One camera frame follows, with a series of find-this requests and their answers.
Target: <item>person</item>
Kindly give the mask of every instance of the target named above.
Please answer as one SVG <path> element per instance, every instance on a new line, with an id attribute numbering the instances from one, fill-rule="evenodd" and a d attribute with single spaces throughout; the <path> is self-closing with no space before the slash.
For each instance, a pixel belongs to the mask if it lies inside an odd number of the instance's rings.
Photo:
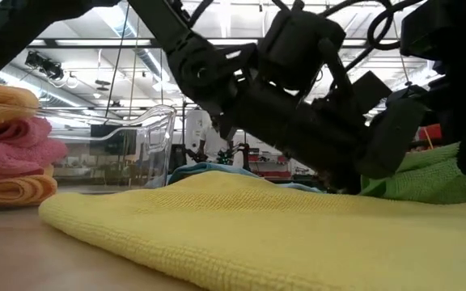
<path id="1" fill-rule="evenodd" d="M 233 148 L 233 141 L 226 141 L 220 137 L 219 121 L 217 116 L 211 116 L 211 126 L 201 132 L 198 154 L 205 154 L 208 160 L 216 162 L 219 151 L 227 151 Z"/>

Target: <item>plastic container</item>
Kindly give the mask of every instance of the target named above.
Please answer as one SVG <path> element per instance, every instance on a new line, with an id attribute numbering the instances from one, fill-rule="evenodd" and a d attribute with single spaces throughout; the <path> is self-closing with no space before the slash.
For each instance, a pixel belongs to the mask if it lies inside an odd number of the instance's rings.
<path id="1" fill-rule="evenodd" d="M 54 164 L 59 192 L 105 194 L 166 183 L 174 108 L 159 105 L 134 120 L 47 110 L 37 115 L 52 124 L 50 137 L 68 147 L 68 156 Z"/>

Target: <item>stack of folded towels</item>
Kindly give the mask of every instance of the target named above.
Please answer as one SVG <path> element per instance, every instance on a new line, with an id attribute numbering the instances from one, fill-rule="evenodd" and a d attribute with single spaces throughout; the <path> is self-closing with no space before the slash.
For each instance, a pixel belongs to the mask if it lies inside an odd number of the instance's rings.
<path id="1" fill-rule="evenodd" d="M 51 164 L 67 148 L 48 138 L 52 128 L 34 117 L 38 107 L 30 91 L 0 86 L 0 207 L 38 205 L 57 191 Z"/>

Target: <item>table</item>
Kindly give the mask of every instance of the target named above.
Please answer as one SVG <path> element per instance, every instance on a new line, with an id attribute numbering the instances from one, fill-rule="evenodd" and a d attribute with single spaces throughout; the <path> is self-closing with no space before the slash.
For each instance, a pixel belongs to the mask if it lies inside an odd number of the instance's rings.
<path id="1" fill-rule="evenodd" d="M 0 211 L 0 291 L 6 290 L 201 289 L 71 238 L 27 208 Z"/>

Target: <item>green microfiber cloth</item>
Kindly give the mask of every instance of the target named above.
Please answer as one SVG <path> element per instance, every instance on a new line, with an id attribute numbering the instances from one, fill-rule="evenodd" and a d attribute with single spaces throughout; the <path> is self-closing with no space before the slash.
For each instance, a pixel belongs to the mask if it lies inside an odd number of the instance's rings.
<path id="1" fill-rule="evenodd" d="M 460 144 L 405 156 L 394 176 L 361 178 L 360 195 L 431 204 L 466 202 L 466 175 L 456 165 Z"/>

